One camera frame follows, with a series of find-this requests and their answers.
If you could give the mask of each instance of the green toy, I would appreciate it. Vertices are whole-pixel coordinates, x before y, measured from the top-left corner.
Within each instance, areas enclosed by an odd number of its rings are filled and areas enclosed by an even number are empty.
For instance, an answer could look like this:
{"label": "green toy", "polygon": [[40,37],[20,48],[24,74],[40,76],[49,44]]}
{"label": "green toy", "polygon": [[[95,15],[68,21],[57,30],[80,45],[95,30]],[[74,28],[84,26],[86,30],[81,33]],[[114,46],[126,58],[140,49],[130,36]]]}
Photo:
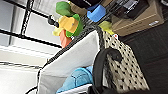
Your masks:
{"label": "green toy", "polygon": [[56,3],[56,12],[62,16],[73,16],[74,13],[71,11],[69,3],[61,1]]}
{"label": "green toy", "polygon": [[75,14],[75,15],[73,15],[72,17],[75,18],[77,21],[79,21],[79,23],[78,23],[78,27],[77,27],[75,33],[71,33],[71,32],[69,32],[69,31],[66,31],[66,36],[67,36],[67,37],[78,36],[79,33],[83,30],[83,24],[82,24],[82,21],[80,20],[79,15],[78,15],[78,14]]}

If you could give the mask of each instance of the red object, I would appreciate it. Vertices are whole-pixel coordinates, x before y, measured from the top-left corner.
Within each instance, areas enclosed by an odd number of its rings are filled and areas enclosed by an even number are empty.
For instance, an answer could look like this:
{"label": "red object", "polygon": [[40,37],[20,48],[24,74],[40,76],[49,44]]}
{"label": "red object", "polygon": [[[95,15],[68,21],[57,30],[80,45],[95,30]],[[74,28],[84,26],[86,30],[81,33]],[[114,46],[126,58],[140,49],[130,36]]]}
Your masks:
{"label": "red object", "polygon": [[62,48],[65,48],[72,41],[70,37],[66,37],[66,30],[61,31],[60,40]]}

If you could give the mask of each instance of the blue fabric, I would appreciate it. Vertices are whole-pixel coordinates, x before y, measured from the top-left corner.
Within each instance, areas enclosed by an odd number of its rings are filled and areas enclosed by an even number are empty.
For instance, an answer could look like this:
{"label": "blue fabric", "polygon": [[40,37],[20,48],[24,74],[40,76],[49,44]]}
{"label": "blue fabric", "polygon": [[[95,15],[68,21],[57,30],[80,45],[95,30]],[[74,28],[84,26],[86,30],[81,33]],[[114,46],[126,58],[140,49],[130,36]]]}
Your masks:
{"label": "blue fabric", "polygon": [[93,12],[87,11],[87,17],[93,22],[98,22],[106,14],[106,9],[99,5]]}
{"label": "blue fabric", "polygon": [[96,9],[98,5],[99,5],[99,4],[96,4],[96,5],[94,5],[94,6],[91,6],[91,7],[87,8],[87,10],[88,10],[88,11],[92,11],[92,10]]}
{"label": "blue fabric", "polygon": [[93,66],[77,68],[69,77],[67,77],[63,86],[59,88],[56,93],[61,93],[82,85],[92,84],[92,69]]}

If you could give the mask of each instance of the white fabric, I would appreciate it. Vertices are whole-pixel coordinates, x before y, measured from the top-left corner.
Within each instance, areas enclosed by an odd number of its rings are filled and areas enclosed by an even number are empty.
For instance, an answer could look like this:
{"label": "white fabric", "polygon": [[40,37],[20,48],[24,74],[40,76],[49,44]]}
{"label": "white fabric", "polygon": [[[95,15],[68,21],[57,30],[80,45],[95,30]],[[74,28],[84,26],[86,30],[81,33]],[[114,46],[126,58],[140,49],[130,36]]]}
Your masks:
{"label": "white fabric", "polygon": [[42,74],[67,77],[76,68],[92,65],[98,51],[99,36],[95,30],[47,65]]}
{"label": "white fabric", "polygon": [[95,30],[41,70],[38,94],[55,94],[73,70],[92,65],[98,51],[99,36]]}
{"label": "white fabric", "polygon": [[80,86],[80,87],[77,87],[77,88],[74,88],[74,89],[71,89],[71,90],[68,90],[68,91],[64,91],[64,92],[61,92],[61,93],[58,93],[58,94],[79,94],[79,93],[84,93],[84,92],[87,92],[89,86],[92,86],[92,84],[83,85],[83,86]]}

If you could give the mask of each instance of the orange toy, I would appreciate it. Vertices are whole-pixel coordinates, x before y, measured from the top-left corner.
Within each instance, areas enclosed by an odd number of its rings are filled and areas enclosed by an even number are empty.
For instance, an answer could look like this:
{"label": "orange toy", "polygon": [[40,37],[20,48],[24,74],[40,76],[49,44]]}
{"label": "orange toy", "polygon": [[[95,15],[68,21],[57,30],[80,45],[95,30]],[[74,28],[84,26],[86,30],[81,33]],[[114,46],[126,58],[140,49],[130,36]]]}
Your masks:
{"label": "orange toy", "polygon": [[65,48],[72,41],[70,37],[66,37],[66,30],[61,31],[60,40],[62,48]]}
{"label": "orange toy", "polygon": [[65,30],[74,33],[78,27],[79,21],[73,17],[63,16],[59,22],[59,28],[64,28]]}

